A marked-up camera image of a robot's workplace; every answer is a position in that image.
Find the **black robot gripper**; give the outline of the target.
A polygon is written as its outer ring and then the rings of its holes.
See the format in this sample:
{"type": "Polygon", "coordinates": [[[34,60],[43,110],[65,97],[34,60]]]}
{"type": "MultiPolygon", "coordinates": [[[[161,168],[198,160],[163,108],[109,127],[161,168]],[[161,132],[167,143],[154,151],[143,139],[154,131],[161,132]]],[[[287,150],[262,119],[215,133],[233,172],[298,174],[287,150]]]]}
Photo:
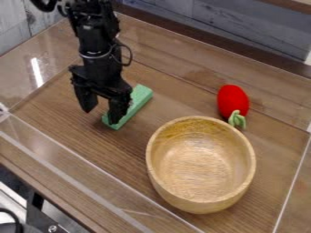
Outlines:
{"type": "Polygon", "coordinates": [[[119,123],[129,113],[133,87],[122,76],[122,45],[109,45],[106,49],[91,51],[79,47],[83,65],[70,66],[75,95],[82,109],[89,113],[99,104],[99,97],[109,100],[109,122],[119,123]]]}

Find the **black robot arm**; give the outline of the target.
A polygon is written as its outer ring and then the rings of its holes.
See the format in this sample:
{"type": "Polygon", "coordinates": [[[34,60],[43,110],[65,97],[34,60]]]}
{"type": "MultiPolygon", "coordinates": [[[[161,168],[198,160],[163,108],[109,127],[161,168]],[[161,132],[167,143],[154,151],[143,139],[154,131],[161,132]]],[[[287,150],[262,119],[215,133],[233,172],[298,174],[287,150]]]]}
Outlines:
{"type": "Polygon", "coordinates": [[[83,65],[70,66],[73,85],[82,109],[89,113],[99,104],[99,96],[109,100],[109,124],[118,124],[127,115],[133,87],[122,77],[122,47],[117,38],[121,28],[111,0],[30,0],[46,13],[59,10],[69,18],[79,40],[83,65]]]}

